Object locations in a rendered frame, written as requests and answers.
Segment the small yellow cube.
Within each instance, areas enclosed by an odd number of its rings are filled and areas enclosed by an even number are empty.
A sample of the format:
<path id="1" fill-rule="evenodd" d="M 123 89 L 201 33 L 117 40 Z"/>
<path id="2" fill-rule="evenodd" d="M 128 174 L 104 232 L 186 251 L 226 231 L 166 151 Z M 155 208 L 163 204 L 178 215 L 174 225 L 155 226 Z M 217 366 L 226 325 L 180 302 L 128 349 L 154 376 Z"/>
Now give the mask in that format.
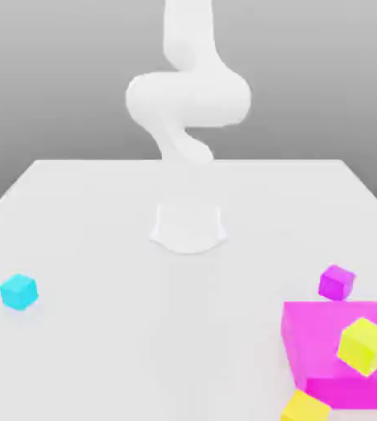
<path id="1" fill-rule="evenodd" d="M 360 317 L 344 328 L 337 357 L 364 377 L 377 371 L 377 324 Z"/>
<path id="2" fill-rule="evenodd" d="M 296 390 L 281 414 L 281 421 L 328 421 L 332 408 L 320 400 Z"/>

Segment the small purple cube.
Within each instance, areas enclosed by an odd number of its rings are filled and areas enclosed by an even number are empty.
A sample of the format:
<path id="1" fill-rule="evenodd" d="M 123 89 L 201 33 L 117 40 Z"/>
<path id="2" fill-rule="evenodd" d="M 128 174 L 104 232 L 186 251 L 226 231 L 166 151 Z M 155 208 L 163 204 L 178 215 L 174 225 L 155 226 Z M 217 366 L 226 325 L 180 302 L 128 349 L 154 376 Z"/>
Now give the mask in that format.
<path id="1" fill-rule="evenodd" d="M 352 292 L 356 274 L 331 265 L 320 276 L 319 295 L 333 301 L 343 301 Z"/>

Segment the small cyan cube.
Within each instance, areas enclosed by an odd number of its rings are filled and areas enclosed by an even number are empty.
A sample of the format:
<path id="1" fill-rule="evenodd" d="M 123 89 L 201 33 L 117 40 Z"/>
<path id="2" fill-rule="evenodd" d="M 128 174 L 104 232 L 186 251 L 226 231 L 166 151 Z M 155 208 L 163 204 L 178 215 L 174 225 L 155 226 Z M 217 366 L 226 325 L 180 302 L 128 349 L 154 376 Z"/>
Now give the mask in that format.
<path id="1" fill-rule="evenodd" d="M 0 294 L 7 307 L 18 311 L 25 310 L 39 297 L 36 281 L 22 274 L 15 274 L 3 282 Z"/>

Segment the large pink box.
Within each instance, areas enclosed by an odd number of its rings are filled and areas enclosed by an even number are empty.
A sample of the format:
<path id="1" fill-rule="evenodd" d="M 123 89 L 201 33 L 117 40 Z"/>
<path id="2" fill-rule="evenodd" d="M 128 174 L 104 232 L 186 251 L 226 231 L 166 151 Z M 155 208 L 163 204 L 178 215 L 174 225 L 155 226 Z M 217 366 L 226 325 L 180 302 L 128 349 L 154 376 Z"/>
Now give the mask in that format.
<path id="1" fill-rule="evenodd" d="M 337 357 L 357 318 L 377 324 L 375 301 L 283 304 L 281 334 L 296 387 L 333 409 L 377 409 L 377 371 L 364 377 Z"/>

